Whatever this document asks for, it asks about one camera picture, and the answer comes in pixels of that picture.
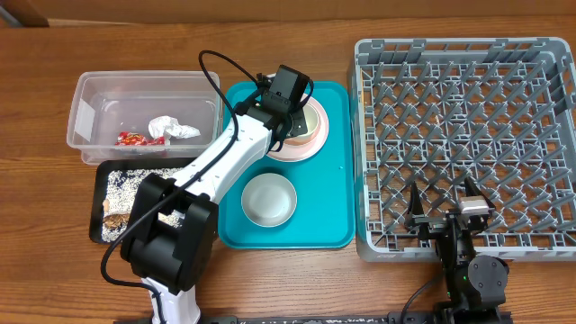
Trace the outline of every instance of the wood grain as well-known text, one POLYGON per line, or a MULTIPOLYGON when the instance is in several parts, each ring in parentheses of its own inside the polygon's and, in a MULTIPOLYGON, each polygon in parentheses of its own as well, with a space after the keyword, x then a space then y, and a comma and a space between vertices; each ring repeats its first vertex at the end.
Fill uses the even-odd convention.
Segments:
MULTIPOLYGON (((72 94, 86 71, 199 69, 218 50, 252 73, 283 63, 315 80, 347 81, 354 44, 371 37, 554 35, 576 44, 571 16, 223 23, 2 29, 0 43, 0 322, 110 323, 150 314, 143 291, 100 276, 104 247, 88 238, 95 168, 66 145, 72 94)), ((224 89, 243 80, 210 58, 224 89)), ((114 256, 111 273, 136 279, 114 256)), ((572 264, 511 265, 504 310, 518 323, 575 322, 572 264)), ((337 251, 238 251, 215 244, 198 286, 209 315, 385 314, 438 270, 368 264, 355 244, 337 251)), ((414 309, 429 309, 442 290, 414 309)))
POLYGON ((118 23, 294 22, 576 14, 572 0, 28 0, 48 19, 118 23))

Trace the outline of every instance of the teal tray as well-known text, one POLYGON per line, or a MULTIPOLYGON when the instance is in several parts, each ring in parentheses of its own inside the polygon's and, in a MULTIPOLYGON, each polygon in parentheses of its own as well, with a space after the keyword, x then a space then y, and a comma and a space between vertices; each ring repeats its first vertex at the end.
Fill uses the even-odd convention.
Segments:
MULTIPOLYGON (((232 105, 256 90, 254 84, 234 85, 226 94, 232 105)), ((314 83, 314 98, 329 120, 326 143, 301 162, 258 160, 230 188, 220 202, 218 233, 231 248, 342 248, 355 234, 352 130, 348 94, 335 82, 314 83), (294 215, 284 224, 262 228, 242 211, 240 198, 248 181, 263 173, 277 173, 292 182, 298 196, 294 215)), ((224 126, 230 114, 224 114, 224 126)))

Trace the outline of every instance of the white bowl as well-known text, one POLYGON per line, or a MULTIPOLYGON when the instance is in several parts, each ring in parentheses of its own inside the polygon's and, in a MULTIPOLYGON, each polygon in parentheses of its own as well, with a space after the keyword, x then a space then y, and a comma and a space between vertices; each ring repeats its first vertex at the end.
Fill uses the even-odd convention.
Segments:
POLYGON ((244 187, 242 210, 258 226, 274 227, 288 221, 296 210, 296 190, 277 174, 258 175, 244 187))

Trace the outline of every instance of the small bowl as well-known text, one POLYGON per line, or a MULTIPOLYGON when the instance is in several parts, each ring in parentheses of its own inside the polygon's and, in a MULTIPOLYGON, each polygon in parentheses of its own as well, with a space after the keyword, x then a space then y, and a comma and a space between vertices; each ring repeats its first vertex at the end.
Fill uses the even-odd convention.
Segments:
POLYGON ((242 211, 258 226, 284 224, 296 210, 296 190, 288 179, 267 173, 254 177, 242 192, 242 211))
POLYGON ((312 140, 314 140, 316 135, 318 135, 321 123, 318 112, 316 111, 316 109, 314 109, 314 106, 312 106, 310 103, 306 103, 302 108, 302 110, 304 111, 304 118, 306 118, 306 128, 308 129, 308 131, 300 136, 285 139, 284 144, 294 146, 303 145, 306 143, 310 143, 312 140))

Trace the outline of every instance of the gray dish rack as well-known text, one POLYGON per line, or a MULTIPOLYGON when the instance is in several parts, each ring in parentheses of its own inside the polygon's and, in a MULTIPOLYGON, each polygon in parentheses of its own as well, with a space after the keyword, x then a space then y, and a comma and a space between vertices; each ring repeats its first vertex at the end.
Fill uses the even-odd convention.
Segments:
POLYGON ((497 207, 477 251, 576 260, 575 74, 558 38, 360 40, 349 87, 360 257, 437 260, 404 226, 407 185, 439 214, 471 176, 497 207))

